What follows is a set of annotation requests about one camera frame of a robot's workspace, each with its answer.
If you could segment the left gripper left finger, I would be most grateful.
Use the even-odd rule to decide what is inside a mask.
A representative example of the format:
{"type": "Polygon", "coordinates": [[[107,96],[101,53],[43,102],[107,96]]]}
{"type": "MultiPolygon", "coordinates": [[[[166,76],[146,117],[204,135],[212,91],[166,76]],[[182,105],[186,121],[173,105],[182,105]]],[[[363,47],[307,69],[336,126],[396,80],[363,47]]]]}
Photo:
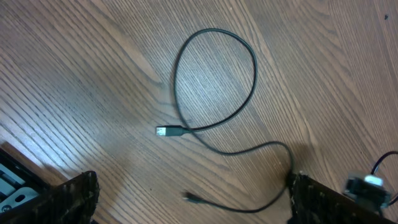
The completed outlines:
{"type": "Polygon", "coordinates": [[[91,224],[100,195],[96,172],[73,179],[1,215],[6,224],[91,224]]]}

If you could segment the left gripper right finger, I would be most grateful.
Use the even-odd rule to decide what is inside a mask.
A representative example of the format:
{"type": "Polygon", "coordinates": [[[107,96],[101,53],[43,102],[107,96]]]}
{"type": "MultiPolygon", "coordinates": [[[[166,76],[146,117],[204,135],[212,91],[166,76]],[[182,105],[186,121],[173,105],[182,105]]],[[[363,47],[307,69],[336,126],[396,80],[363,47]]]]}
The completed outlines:
{"type": "MultiPolygon", "coordinates": [[[[292,218],[289,223],[307,224],[387,224],[382,210],[371,212],[350,198],[305,174],[292,174],[288,180],[292,218]]],[[[391,194],[389,206],[397,202],[391,194]]]]}

